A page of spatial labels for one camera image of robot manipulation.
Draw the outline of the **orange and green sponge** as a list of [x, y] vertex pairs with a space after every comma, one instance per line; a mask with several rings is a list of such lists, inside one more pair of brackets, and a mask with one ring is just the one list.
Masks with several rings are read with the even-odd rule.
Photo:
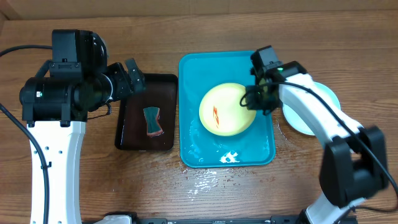
[[147, 135], [152, 138], [163, 134], [164, 131], [159, 124], [160, 108], [154, 106], [146, 107], [143, 112], [147, 124]]

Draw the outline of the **light blue plate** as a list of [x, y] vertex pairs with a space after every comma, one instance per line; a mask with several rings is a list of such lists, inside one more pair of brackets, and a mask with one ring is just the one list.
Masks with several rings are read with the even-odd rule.
[[[322, 97], [327, 97], [338, 109], [341, 108], [340, 101], [335, 95], [335, 93], [322, 83], [315, 82], [315, 86], [322, 92]], [[314, 136], [312, 130], [305, 124], [301, 117], [289, 106], [282, 105], [282, 112], [284, 118], [288, 124], [296, 131], [306, 134], [309, 136]]]

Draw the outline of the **yellow plate top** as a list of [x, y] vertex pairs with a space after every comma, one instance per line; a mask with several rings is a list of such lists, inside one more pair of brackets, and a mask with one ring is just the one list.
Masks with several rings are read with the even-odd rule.
[[245, 131], [256, 117], [255, 110], [240, 105], [245, 93], [245, 86], [238, 83], [213, 87], [199, 106], [202, 125], [217, 136], [234, 136]]

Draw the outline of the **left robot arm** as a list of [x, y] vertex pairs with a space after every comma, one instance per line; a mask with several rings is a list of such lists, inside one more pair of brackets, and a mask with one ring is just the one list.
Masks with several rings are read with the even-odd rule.
[[133, 59], [108, 63], [97, 33], [52, 32], [52, 58], [19, 93], [32, 155], [32, 223], [81, 222], [80, 154], [88, 113], [144, 88]]

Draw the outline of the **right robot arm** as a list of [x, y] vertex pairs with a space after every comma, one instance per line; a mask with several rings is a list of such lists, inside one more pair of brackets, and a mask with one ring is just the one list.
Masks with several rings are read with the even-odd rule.
[[271, 114], [289, 106], [323, 147], [319, 183], [322, 194], [298, 215], [273, 216], [271, 223], [356, 223], [350, 212], [397, 184], [387, 169], [385, 137], [376, 127], [364, 128], [321, 96], [312, 77], [296, 61], [281, 62], [271, 46], [251, 55], [254, 84], [239, 104]]

